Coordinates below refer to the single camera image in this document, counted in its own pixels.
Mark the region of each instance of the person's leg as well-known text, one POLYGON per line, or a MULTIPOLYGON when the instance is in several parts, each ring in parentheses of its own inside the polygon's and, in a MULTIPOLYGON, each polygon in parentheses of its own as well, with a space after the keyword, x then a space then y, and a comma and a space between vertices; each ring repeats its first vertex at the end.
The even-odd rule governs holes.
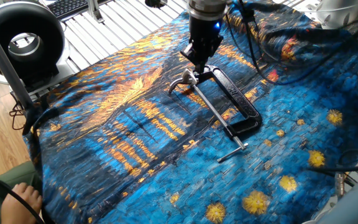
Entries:
MULTIPOLYGON (((34 169, 34 166, 31 162, 25 162, 13 169, 9 170, 3 175, 0 175, 0 180, 5 182, 7 185, 12 188, 16 184, 26 183, 27 185, 31 185, 35 190, 38 190, 42 193, 42 182, 39 178, 37 172, 34 169)), ((1 214, 1 204, 3 199, 0 198, 0 214, 1 214)))

